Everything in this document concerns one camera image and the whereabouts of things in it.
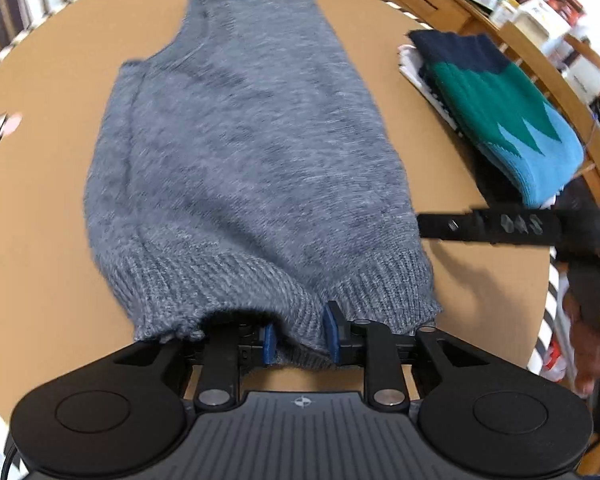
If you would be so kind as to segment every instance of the gray sweater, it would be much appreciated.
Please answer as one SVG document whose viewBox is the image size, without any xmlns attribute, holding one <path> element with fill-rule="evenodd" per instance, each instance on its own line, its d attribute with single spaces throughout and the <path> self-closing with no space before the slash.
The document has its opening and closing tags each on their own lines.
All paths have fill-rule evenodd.
<svg viewBox="0 0 600 480">
<path fill-rule="evenodd" d="M 120 69 L 84 208 L 140 339 L 265 311 L 322 351 L 327 300 L 396 333 L 440 310 L 400 159 L 315 0 L 189 0 Z"/>
</svg>

